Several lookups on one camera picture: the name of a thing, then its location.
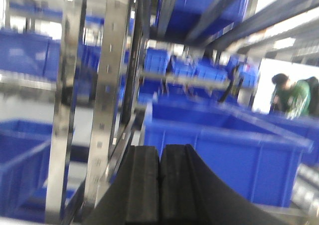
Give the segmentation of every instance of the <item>black hair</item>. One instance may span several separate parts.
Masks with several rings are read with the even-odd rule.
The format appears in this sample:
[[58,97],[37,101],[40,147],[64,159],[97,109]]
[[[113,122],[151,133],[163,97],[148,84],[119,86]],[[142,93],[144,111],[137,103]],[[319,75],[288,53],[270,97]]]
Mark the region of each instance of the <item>black hair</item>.
[[276,86],[282,86],[288,81],[288,76],[285,74],[276,74],[272,79],[272,83]]

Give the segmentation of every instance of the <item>man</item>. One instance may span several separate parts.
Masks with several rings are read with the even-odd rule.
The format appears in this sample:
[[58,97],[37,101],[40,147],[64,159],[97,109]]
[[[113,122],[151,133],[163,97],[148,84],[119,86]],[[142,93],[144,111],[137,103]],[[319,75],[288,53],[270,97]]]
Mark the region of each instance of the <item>man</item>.
[[310,88],[306,81],[292,82],[285,74],[277,74],[272,78],[276,85],[273,104],[286,114],[288,119],[308,115]]

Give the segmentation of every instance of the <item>ceiling light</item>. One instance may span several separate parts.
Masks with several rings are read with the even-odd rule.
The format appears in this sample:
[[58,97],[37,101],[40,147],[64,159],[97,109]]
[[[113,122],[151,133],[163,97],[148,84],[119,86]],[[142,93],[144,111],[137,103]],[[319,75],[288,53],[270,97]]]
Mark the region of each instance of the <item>ceiling light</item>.
[[291,37],[277,40],[274,44],[274,49],[283,49],[283,48],[291,47],[294,45],[295,41],[296,39]]

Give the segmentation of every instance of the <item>warehouse shelving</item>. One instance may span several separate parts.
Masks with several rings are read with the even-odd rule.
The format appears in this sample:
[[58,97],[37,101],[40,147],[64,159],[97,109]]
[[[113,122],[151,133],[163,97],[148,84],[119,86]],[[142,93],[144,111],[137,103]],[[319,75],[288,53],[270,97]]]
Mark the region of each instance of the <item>warehouse shelving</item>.
[[[23,1],[34,3],[34,0]],[[215,17],[207,19],[206,15],[222,11],[233,0],[213,1],[186,38],[165,36],[176,0],[162,0],[162,12],[159,16],[158,27],[150,26],[150,0],[106,0],[106,10],[104,13],[107,20],[103,28],[102,53],[94,101],[94,118],[87,177],[85,185],[80,186],[77,191],[78,196],[75,196],[69,202],[68,207],[65,207],[67,170],[70,161],[76,107],[75,101],[77,99],[74,93],[77,86],[75,83],[75,68],[78,66],[78,41],[82,39],[87,0],[61,1],[64,3],[62,19],[63,34],[61,40],[62,62],[59,65],[57,83],[0,71],[0,84],[3,84],[6,88],[20,89],[26,87],[55,93],[48,193],[46,199],[46,222],[50,224],[70,223],[75,211],[81,206],[83,206],[83,214],[86,215],[93,209],[94,205],[107,190],[110,178],[116,173],[123,157],[123,152],[134,133],[132,127],[136,117],[132,108],[136,108],[135,102],[140,77],[209,89],[224,90],[228,87],[229,81],[220,83],[197,78],[143,72],[143,57],[146,41],[149,38],[158,41],[181,43],[186,46],[196,46],[202,49],[206,48],[208,53],[216,49],[219,51],[218,55],[220,56],[220,52],[225,50],[232,42],[319,6],[319,0],[278,0],[238,24],[216,40],[211,41],[211,36],[207,38],[198,37],[216,19]],[[121,64],[123,64],[125,54],[128,18],[132,9],[136,11],[135,28],[130,51],[131,56],[127,68],[121,125],[118,134],[115,134],[115,118],[118,111],[117,94],[120,75],[123,73]],[[310,22],[291,31],[284,32],[285,36],[290,36],[297,29],[305,31],[310,24],[313,25],[313,28],[319,28],[319,25],[315,22]],[[264,42],[261,41],[259,44],[269,43],[281,38],[281,36],[283,35],[281,34],[269,39],[266,38]]]

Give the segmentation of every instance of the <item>blue storage crate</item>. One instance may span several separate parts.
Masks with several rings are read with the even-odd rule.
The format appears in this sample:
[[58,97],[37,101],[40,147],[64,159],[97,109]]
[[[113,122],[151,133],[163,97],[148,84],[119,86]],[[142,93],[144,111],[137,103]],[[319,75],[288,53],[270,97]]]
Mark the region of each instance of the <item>blue storage crate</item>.
[[154,99],[154,94],[161,93],[162,82],[144,80],[143,85],[140,86],[138,102],[140,104],[147,104]]
[[144,61],[144,71],[165,74],[169,61],[169,53],[166,50],[147,49]]
[[242,87],[245,88],[253,88],[257,86],[257,82],[258,82],[258,76],[255,74],[250,74],[247,72],[241,72],[239,74],[239,77],[243,78],[243,84]]
[[224,82],[227,78],[227,72],[220,69],[197,66],[197,76],[204,80]]
[[214,68],[214,63],[213,63],[213,61],[211,61],[211,60],[208,59],[208,58],[200,59],[200,60],[198,60],[196,63],[197,63],[198,66],[208,67],[208,68]]
[[184,95],[186,96],[186,88],[183,85],[180,84],[166,84],[167,93],[168,94],[174,94],[174,95]]
[[130,51],[129,51],[129,50],[126,50],[126,51],[125,51],[125,57],[124,57],[124,63],[125,63],[125,64],[128,64],[128,63],[129,63],[129,60],[130,60]]
[[[35,223],[45,222],[45,200],[46,200],[47,188],[41,188],[35,191],[35,193],[18,209],[10,215],[10,218],[19,219],[24,221],[30,221]],[[74,196],[74,190],[66,191],[66,202]]]
[[172,60],[172,71],[175,76],[193,77],[196,73],[196,67],[188,62],[174,59]]
[[257,204],[288,207],[303,152],[312,142],[244,113],[207,107],[148,105],[145,145],[191,144],[232,189]]
[[47,36],[0,31],[0,69],[43,76],[48,50]]
[[0,216],[8,216],[43,186],[50,141],[0,134],[0,145]]
[[309,154],[303,154],[302,163],[309,166],[315,166],[319,164],[319,124],[317,121],[309,118],[288,120],[279,115],[258,113],[250,114],[314,141],[313,151]]
[[[196,25],[212,1],[213,0],[177,0],[168,24],[168,34],[174,36],[174,33],[178,32],[186,36]],[[241,22],[245,16],[247,5],[248,0],[234,1],[234,3],[226,8],[222,15],[206,29],[203,35],[215,34],[232,23],[236,24]]]
[[30,139],[50,139],[52,124],[29,120],[9,120],[0,122],[0,134]]
[[60,48],[61,48],[60,41],[58,40],[49,41],[43,76],[52,81],[55,81],[58,76]]

